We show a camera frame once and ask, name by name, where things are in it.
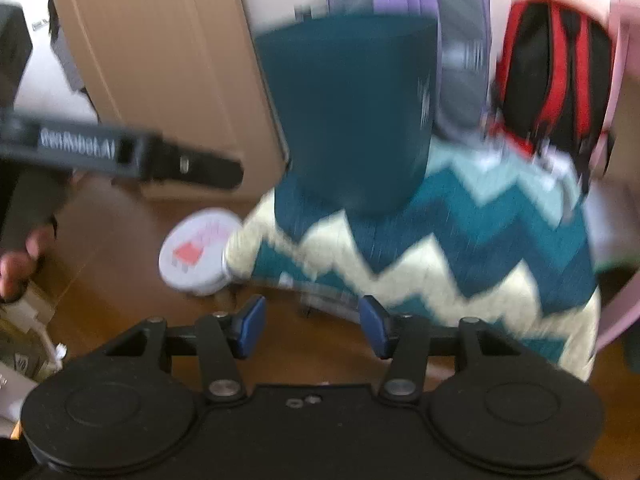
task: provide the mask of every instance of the gray backpack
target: gray backpack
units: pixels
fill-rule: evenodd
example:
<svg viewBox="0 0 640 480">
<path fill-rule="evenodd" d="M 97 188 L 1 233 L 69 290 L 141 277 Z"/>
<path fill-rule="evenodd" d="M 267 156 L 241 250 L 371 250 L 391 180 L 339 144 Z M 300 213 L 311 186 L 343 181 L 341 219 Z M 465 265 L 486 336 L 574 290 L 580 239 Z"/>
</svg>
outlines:
<svg viewBox="0 0 640 480">
<path fill-rule="evenodd" d="M 327 0 L 329 12 L 436 13 L 440 23 L 436 133 L 463 144 L 483 138 L 491 52 L 489 0 Z"/>
</svg>

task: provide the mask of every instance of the zigzag patterned cushion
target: zigzag patterned cushion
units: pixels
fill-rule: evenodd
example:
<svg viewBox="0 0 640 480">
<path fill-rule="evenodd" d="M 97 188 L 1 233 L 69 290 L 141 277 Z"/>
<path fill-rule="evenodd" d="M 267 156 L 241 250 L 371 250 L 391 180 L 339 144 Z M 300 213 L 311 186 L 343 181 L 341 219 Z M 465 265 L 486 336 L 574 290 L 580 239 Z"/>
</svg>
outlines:
<svg viewBox="0 0 640 480">
<path fill-rule="evenodd" d="M 395 215 L 336 210 L 288 174 L 225 260 L 241 278 L 373 294 L 439 324 L 481 317 L 586 378 L 599 295 L 581 208 L 562 221 L 577 199 L 577 184 L 563 191 L 517 156 L 432 139 L 425 179 Z"/>
</svg>

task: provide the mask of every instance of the dark teal bin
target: dark teal bin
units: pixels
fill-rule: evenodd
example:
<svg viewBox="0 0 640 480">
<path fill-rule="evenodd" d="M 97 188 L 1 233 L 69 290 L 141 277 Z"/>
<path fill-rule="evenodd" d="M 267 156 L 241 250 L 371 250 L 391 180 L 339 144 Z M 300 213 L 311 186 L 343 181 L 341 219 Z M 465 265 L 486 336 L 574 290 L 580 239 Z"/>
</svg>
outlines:
<svg viewBox="0 0 640 480">
<path fill-rule="evenodd" d="M 406 203 L 429 153 L 436 19 L 330 16 L 255 44 L 302 186 L 364 215 Z"/>
</svg>

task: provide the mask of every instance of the wooden floor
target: wooden floor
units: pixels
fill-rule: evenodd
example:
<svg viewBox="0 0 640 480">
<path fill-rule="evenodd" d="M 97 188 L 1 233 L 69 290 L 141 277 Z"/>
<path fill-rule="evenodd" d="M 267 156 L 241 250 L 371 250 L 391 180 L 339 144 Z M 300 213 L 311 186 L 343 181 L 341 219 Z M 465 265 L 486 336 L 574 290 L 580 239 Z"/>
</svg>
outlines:
<svg viewBox="0 0 640 480">
<path fill-rule="evenodd" d="M 56 253 L 38 277 L 57 305 L 50 324 L 54 341 L 63 342 L 70 355 L 77 356 L 148 316 L 164 316 L 169 324 L 191 324 L 198 316 L 225 308 L 211 298 L 188 298 L 170 290 L 158 276 L 164 236 L 190 212 L 211 205 L 146 203 L 105 180 L 92 178 L 85 183 L 59 215 Z M 216 205 L 240 215 L 252 207 Z M 252 292 L 243 289 L 240 300 Z M 268 322 L 254 356 L 241 364 L 248 384 L 376 384 L 382 378 L 385 364 L 372 355 L 358 326 L 321 314 L 305 318 L 292 294 L 262 292 L 270 302 Z M 198 385 L 193 358 L 176 360 L 174 374 Z M 591 384 L 607 415 L 590 464 L 603 478 L 636 480 L 640 478 L 640 375 L 623 365 L 619 343 L 598 355 Z"/>
</svg>

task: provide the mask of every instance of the human hand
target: human hand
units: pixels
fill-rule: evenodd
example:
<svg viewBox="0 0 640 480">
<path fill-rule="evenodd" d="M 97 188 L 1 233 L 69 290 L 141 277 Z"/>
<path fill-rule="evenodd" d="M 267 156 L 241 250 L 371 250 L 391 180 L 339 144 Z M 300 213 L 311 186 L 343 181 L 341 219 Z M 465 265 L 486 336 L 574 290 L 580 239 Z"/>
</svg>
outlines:
<svg viewBox="0 0 640 480">
<path fill-rule="evenodd" d="M 11 251 L 0 258 L 0 296 L 10 303 L 20 298 L 25 282 L 36 271 L 38 259 L 55 243 L 53 224 L 34 229 L 25 243 L 25 251 Z"/>
</svg>

